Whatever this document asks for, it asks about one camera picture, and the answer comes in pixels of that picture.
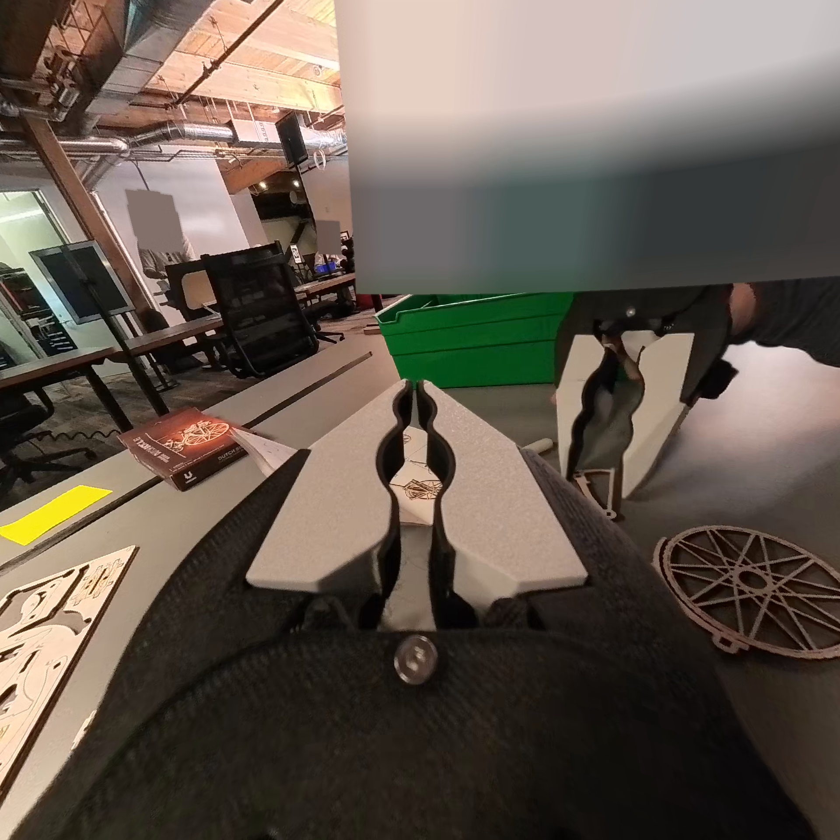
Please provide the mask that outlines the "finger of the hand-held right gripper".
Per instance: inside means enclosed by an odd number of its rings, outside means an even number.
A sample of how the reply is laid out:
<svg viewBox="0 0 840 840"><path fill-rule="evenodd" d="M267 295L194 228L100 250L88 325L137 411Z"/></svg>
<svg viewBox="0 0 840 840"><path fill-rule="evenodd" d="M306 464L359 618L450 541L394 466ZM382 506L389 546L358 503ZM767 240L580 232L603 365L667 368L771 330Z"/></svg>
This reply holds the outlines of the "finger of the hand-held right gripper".
<svg viewBox="0 0 840 840"><path fill-rule="evenodd" d="M570 480L584 448L585 430L595 414L595 397L613 386L619 366L614 348L592 334L575 335L565 355L557 356L559 381L555 390L557 446L561 473Z"/></svg>
<svg viewBox="0 0 840 840"><path fill-rule="evenodd" d="M630 419L632 436L623 454L622 494L632 496L656 466L660 454L688 413L681 399L694 334L650 330L622 334L626 355L637 367L643 394Z"/></svg>

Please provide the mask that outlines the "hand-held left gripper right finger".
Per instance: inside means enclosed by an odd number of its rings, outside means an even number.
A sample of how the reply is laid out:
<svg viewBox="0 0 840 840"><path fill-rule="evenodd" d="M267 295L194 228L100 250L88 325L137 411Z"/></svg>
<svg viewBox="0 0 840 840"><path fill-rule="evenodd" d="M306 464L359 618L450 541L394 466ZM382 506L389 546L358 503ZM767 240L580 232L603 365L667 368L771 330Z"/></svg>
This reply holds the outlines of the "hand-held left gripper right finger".
<svg viewBox="0 0 840 840"><path fill-rule="evenodd" d="M587 572L520 447L429 381L416 384L427 465L442 483L433 603L493 603L582 586Z"/></svg>

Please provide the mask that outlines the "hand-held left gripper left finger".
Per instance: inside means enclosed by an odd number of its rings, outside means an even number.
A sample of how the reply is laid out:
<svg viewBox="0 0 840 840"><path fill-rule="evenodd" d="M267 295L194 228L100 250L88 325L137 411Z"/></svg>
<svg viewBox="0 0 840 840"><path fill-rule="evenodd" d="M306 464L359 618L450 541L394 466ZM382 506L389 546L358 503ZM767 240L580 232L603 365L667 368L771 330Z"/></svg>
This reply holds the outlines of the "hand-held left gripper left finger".
<svg viewBox="0 0 840 840"><path fill-rule="evenodd" d="M401 380L313 444L246 574L286 592L392 592L401 564L391 481L404 465L413 385Z"/></svg>

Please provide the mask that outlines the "wooden triangular frame part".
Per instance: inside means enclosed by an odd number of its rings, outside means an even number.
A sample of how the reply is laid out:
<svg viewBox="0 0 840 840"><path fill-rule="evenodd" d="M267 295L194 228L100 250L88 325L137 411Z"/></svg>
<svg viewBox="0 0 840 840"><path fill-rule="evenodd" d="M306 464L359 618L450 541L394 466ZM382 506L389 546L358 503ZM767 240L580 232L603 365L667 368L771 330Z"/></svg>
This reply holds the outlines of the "wooden triangular frame part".
<svg viewBox="0 0 840 840"><path fill-rule="evenodd" d="M577 470L571 480L582 496L600 509L609 521L620 521L621 477L616 468Z"/></svg>

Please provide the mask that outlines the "large wooden parts sheet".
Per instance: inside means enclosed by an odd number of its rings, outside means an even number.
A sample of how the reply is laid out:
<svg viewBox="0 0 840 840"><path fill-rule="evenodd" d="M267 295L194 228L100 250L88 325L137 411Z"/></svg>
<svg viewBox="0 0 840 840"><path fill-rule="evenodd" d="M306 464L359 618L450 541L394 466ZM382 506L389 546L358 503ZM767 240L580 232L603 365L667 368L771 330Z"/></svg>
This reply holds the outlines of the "large wooden parts sheet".
<svg viewBox="0 0 840 840"><path fill-rule="evenodd" d="M130 545L2 598L2 799L138 550Z"/></svg>

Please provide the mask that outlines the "person's right hand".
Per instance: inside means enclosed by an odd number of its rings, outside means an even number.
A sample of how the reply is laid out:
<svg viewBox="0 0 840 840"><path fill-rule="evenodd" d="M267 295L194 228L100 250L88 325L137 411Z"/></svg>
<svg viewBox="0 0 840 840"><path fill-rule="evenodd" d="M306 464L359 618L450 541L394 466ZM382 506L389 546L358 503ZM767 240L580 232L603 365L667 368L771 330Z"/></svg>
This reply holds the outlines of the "person's right hand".
<svg viewBox="0 0 840 840"><path fill-rule="evenodd" d="M731 336L736 338L751 330L755 319L757 299L749 283L732 285L728 300Z"/></svg>

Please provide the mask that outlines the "instruction booklet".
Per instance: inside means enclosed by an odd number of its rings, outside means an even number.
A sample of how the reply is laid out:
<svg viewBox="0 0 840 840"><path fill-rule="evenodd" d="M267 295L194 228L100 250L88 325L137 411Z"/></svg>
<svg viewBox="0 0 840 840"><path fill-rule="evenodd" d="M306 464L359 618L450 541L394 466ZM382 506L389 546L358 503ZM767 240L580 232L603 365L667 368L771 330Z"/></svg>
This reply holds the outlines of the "instruction booklet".
<svg viewBox="0 0 840 840"><path fill-rule="evenodd" d="M244 429L234 430L233 437L264 476L270 476L296 453L294 448ZM427 465L427 433L410 425L402 440L404 463L391 481L401 523L431 527L434 503L443 484Z"/></svg>

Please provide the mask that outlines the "green plastic bin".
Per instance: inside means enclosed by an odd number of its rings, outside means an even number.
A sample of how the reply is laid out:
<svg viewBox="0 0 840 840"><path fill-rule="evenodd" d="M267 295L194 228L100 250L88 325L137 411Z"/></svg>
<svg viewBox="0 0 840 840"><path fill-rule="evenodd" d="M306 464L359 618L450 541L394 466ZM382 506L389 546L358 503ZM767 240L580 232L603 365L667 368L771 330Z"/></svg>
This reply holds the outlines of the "green plastic bin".
<svg viewBox="0 0 840 840"><path fill-rule="evenodd" d="M406 296L376 319L398 374L443 389L553 381L569 292Z"/></svg>

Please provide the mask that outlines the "wooden spoked wheel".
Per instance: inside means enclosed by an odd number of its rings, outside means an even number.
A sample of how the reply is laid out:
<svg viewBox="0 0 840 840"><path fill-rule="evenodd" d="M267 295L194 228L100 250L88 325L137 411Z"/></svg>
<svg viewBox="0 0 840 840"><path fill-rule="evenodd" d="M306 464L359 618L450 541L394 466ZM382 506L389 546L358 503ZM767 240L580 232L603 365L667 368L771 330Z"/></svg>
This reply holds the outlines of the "wooden spoked wheel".
<svg viewBox="0 0 840 840"><path fill-rule="evenodd" d="M756 529L699 526L661 539L653 566L726 654L839 657L838 569L810 550Z"/></svg>

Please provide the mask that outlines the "black mesh office chair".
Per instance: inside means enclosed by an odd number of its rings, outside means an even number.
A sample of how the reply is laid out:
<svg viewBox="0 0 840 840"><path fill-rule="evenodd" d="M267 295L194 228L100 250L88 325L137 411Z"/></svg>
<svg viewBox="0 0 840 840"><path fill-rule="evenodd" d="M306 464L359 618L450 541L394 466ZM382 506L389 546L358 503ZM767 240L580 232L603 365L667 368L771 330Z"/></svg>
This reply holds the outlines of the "black mesh office chair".
<svg viewBox="0 0 840 840"><path fill-rule="evenodd" d="M266 379L339 343L341 332L316 330L297 298L278 243L217 255L201 262L223 320L224 362L239 379Z"/></svg>

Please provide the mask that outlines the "yellow tape strip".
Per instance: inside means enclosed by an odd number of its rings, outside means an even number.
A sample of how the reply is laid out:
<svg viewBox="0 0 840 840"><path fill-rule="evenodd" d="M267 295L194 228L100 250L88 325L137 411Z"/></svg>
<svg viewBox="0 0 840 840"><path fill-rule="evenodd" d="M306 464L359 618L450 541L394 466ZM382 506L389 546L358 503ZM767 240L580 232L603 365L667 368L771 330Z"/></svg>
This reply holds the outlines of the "yellow tape strip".
<svg viewBox="0 0 840 840"><path fill-rule="evenodd" d="M42 507L1 527L1 537L16 545L28 546L47 532L112 494L109 489L78 485L58 495Z"/></svg>

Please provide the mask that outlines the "dark wooden desk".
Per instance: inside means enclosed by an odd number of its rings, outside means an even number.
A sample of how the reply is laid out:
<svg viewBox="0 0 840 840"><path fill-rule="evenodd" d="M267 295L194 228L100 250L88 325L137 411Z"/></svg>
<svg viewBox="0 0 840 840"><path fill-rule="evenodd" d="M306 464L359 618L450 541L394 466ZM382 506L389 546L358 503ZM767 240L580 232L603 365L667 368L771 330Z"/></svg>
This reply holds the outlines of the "dark wooden desk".
<svg viewBox="0 0 840 840"><path fill-rule="evenodd" d="M126 364L138 383L156 416L163 417L170 412L161 394L154 388L144 368L137 362L139 357L166 349L191 338L203 338L209 333L224 329L224 321L218 315L147 333L132 339L117 335L117 346L73 350L43 360L21 364L1 372L1 390L11 394L25 394L41 391L47 386L65 382L81 376L87 380L97 399L122 432L133 425L121 405L95 371L95 366L110 361Z"/></svg>

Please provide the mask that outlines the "ceiling-mounted black screen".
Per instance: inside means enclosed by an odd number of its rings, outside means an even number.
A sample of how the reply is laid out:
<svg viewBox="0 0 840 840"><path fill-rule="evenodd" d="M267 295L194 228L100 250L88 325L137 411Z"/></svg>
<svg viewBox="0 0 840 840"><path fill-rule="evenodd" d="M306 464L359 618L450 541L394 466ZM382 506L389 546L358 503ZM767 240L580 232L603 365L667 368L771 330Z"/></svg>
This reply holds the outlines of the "ceiling-mounted black screen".
<svg viewBox="0 0 840 840"><path fill-rule="evenodd" d="M299 167L305 164L309 157L303 131L295 112L287 113L283 118L275 122L277 136L283 154L290 167Z"/></svg>

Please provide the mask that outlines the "wooden support post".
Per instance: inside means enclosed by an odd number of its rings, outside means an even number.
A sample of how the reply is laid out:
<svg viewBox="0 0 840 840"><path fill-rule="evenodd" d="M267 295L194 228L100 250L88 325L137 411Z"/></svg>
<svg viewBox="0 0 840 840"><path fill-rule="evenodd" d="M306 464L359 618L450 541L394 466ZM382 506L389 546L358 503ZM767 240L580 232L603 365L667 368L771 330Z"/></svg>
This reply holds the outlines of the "wooden support post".
<svg viewBox="0 0 840 840"><path fill-rule="evenodd" d="M83 232L95 240L108 258L138 313L150 312L154 305L143 284L138 282L110 226L83 185L67 153L44 119L19 119L26 140L33 146L42 164L64 197Z"/></svg>

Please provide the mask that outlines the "silver ventilation duct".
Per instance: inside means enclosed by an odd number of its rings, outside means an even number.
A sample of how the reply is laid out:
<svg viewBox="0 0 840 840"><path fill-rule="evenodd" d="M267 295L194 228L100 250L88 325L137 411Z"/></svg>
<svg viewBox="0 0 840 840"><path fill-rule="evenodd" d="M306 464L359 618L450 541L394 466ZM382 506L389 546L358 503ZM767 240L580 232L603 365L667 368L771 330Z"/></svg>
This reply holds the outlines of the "silver ventilation duct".
<svg viewBox="0 0 840 840"><path fill-rule="evenodd" d="M226 125L167 121L151 129L124 135L86 137L59 136L59 145L69 156L126 156L130 152L161 144L236 144L235 132Z"/></svg>

